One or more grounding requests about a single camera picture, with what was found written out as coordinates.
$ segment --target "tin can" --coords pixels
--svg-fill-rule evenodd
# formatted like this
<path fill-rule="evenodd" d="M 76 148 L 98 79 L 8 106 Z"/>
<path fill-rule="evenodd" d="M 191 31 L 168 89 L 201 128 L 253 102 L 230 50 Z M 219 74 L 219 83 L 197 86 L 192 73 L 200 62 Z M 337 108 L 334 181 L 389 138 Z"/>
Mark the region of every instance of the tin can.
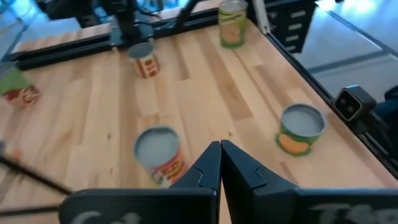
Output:
<path fill-rule="evenodd" d="M 312 144 L 326 128 L 326 118 L 321 111 L 305 105 L 289 106 L 282 114 L 276 143 L 285 152 L 304 156 L 311 152 Z"/>
<path fill-rule="evenodd" d="M 140 77 L 149 78 L 158 74 L 159 63 L 152 44 L 136 44 L 128 50 L 127 54 Z"/>
<path fill-rule="evenodd" d="M 145 130 L 137 138 L 133 154 L 161 187 L 170 187 L 187 171 L 177 133 L 168 126 Z"/>
<path fill-rule="evenodd" d="M 1 98 L 18 108 L 34 104 L 40 91 L 22 74 L 14 62 L 0 64 Z"/>
<path fill-rule="evenodd" d="M 242 0 L 223 1 L 218 6 L 220 42 L 223 47 L 233 49 L 244 44 L 247 7 L 247 2 Z"/>

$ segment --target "can label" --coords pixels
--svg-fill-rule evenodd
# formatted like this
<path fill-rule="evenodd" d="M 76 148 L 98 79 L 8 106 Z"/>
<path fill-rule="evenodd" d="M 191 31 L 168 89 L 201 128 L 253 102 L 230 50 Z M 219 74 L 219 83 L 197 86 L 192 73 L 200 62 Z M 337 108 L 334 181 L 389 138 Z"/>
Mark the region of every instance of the can label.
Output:
<path fill-rule="evenodd" d="M 142 78 L 153 77 L 159 71 L 159 63 L 154 54 L 140 59 L 132 59 L 134 68 Z"/>
<path fill-rule="evenodd" d="M 0 92 L 1 98 L 21 108 L 34 104 L 40 98 L 40 91 L 17 68 L 1 78 Z"/>
<path fill-rule="evenodd" d="M 283 124 L 280 133 L 276 136 L 276 143 L 285 152 L 294 156 L 304 156 L 311 152 L 310 146 L 318 139 L 315 137 L 303 137 L 289 131 Z"/>
<path fill-rule="evenodd" d="M 244 44 L 246 8 L 234 12 L 226 12 L 219 9 L 218 24 L 223 47 L 234 48 Z"/>
<path fill-rule="evenodd" d="M 170 187 L 176 183 L 187 171 L 187 165 L 178 149 L 176 155 L 166 164 L 153 168 L 152 178 L 161 187 Z"/>

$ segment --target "yellow can label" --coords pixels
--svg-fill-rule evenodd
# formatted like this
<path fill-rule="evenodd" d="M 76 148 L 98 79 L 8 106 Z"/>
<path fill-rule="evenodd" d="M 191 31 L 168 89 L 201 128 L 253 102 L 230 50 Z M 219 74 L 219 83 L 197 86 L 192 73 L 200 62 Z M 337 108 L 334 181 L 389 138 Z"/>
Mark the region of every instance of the yellow can label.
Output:
<path fill-rule="evenodd" d="M 246 10 L 236 12 L 218 11 L 221 44 L 224 47 L 243 45 L 246 25 Z"/>

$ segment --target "food can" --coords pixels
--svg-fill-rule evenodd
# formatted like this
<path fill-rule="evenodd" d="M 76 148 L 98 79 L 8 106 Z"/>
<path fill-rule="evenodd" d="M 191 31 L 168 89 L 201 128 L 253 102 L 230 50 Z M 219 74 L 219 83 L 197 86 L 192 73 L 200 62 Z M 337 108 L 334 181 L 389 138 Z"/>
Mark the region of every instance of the food can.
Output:
<path fill-rule="evenodd" d="M 136 44 L 128 50 L 127 54 L 140 77 L 153 77 L 159 72 L 159 63 L 152 44 L 147 42 Z"/>
<path fill-rule="evenodd" d="M 246 33 L 246 1 L 223 1 L 218 6 L 220 42 L 223 47 L 233 49 L 244 44 Z"/>
<path fill-rule="evenodd" d="M 34 104 L 40 91 L 25 78 L 14 62 L 0 63 L 1 98 L 18 108 Z"/>
<path fill-rule="evenodd" d="M 187 171 L 177 133 L 168 126 L 145 130 L 137 138 L 133 154 L 161 187 L 170 187 Z"/>
<path fill-rule="evenodd" d="M 304 156 L 325 128 L 326 118 L 321 111 L 305 104 L 291 105 L 282 114 L 276 142 L 283 151 Z"/>

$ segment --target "wood grain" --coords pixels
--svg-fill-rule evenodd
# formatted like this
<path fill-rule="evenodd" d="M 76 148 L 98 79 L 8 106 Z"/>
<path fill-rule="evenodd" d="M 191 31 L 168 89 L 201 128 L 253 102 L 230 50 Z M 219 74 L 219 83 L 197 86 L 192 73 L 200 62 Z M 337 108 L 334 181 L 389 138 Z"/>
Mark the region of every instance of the wood grain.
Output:
<path fill-rule="evenodd" d="M 141 131 L 158 124 L 176 130 L 188 164 L 211 141 L 229 139 L 302 187 L 398 186 L 250 22 L 241 48 L 223 49 L 218 38 L 214 26 L 156 40 L 161 69 L 148 79 L 135 73 L 126 51 L 26 71 L 43 97 L 25 110 L 0 101 L 0 136 L 10 149 L 22 150 L 23 164 L 76 190 L 157 187 L 134 159 L 132 145 Z M 292 103 L 316 106 L 328 120 L 313 152 L 304 157 L 284 153 L 274 141 L 280 115 Z M 63 199 L 27 179 L 11 177 L 1 170 L 1 208 Z M 221 198 L 221 223 L 230 223 Z M 29 223 L 55 220 L 40 216 Z"/>

